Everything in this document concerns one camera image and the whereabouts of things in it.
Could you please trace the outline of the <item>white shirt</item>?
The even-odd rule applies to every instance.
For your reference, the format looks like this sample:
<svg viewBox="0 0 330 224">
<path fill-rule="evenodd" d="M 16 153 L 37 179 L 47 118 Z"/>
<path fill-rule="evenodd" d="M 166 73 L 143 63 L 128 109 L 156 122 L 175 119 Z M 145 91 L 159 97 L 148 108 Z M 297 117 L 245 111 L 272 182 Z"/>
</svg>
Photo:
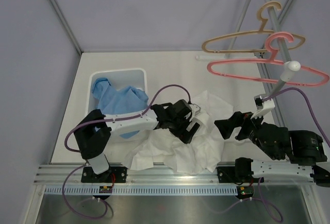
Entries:
<svg viewBox="0 0 330 224">
<path fill-rule="evenodd" d="M 192 102 L 201 107 L 200 114 L 194 118 L 200 127 L 189 144 L 168 130 L 158 129 L 129 152 L 122 164 L 131 170 L 144 170 L 152 168 L 160 159 L 176 173 L 195 175 L 205 169 L 213 172 L 222 160 L 225 144 L 214 122 L 231 117 L 234 107 L 209 91 L 196 95 Z"/>
</svg>

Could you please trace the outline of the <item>blue shirt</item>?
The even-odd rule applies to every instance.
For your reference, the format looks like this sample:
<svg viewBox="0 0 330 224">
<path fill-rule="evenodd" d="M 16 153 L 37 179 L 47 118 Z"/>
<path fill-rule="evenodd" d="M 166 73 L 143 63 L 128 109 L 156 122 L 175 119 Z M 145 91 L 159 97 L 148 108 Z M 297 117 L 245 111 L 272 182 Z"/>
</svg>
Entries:
<svg viewBox="0 0 330 224">
<path fill-rule="evenodd" d="M 144 91 L 130 85 L 116 90 L 107 78 L 96 79 L 91 93 L 98 100 L 96 108 L 109 115 L 142 111 L 149 100 Z"/>
</svg>

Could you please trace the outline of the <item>beige wooden hanger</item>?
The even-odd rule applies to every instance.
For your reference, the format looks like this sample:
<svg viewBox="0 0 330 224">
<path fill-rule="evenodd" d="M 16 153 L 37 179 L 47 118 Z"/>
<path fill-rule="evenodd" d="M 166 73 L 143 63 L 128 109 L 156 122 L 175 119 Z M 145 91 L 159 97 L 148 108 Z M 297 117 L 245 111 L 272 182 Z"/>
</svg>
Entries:
<svg viewBox="0 0 330 224">
<path fill-rule="evenodd" d="M 275 10 L 282 10 L 282 5 L 277 1 L 269 1 L 264 3 L 256 12 L 256 19 L 260 23 L 258 29 L 247 31 L 236 31 L 234 33 L 228 33 L 219 37 L 208 39 L 202 44 L 202 51 L 209 54 L 241 54 L 241 53 L 265 53 L 265 48 L 234 48 L 235 42 L 238 38 L 256 38 L 257 36 L 269 36 L 275 31 L 273 29 L 266 29 L 269 18 L 263 16 L 263 12 L 270 8 Z M 216 42 L 230 40 L 228 49 L 216 49 L 209 48 L 208 46 Z"/>
</svg>

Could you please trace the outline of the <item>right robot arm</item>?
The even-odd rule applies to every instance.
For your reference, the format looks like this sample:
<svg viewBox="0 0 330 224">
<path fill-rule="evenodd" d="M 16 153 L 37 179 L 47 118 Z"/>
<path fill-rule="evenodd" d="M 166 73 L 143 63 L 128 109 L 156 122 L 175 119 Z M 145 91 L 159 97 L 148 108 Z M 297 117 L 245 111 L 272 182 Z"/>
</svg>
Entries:
<svg viewBox="0 0 330 224">
<path fill-rule="evenodd" d="M 250 158 L 235 160 L 234 178 L 239 183 L 249 183 L 265 176 L 297 176 L 317 186 L 329 187 L 329 171 L 318 164 L 327 161 L 323 139 L 312 131 L 290 131 L 264 122 L 263 117 L 254 117 L 252 112 L 235 112 L 228 119 L 216 120 L 214 125 L 222 138 L 230 138 L 239 128 L 235 139 L 250 140 L 278 166 Z"/>
</svg>

